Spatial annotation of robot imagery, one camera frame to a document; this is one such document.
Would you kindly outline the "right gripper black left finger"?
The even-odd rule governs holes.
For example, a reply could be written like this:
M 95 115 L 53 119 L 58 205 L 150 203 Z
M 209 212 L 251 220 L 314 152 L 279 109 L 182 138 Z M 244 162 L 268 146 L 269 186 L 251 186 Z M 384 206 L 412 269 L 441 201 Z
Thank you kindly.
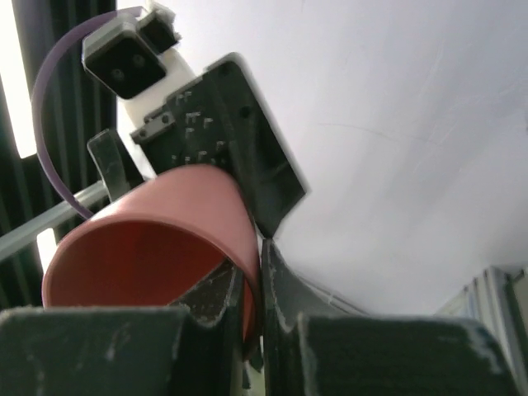
M 167 307 L 1 315 L 4 395 L 239 395 L 240 269 L 225 262 Z

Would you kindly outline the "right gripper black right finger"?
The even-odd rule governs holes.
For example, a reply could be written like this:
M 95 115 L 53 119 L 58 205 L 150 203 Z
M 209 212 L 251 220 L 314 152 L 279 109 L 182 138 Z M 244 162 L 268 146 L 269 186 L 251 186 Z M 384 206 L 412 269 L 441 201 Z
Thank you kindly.
M 262 244 L 270 395 L 517 395 L 501 348 L 465 318 L 343 313 Z

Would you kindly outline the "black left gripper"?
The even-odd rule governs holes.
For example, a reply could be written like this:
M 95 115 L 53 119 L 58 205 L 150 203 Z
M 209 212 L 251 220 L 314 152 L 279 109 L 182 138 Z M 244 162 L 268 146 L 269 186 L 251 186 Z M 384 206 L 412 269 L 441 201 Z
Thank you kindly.
M 271 238 L 307 187 L 245 59 L 230 53 L 166 94 L 131 135 L 156 173 L 210 164 L 238 183 L 261 235 Z M 115 129 L 87 142 L 110 202 L 144 182 Z

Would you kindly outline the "pink plastic cup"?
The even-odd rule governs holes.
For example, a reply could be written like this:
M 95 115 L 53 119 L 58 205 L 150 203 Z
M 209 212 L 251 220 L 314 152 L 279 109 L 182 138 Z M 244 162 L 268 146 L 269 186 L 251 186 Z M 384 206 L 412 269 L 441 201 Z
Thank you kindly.
M 165 306 L 222 262 L 244 276 L 243 353 L 262 322 L 256 230 L 237 182 L 217 167 L 167 171 L 68 233 L 42 280 L 50 307 Z

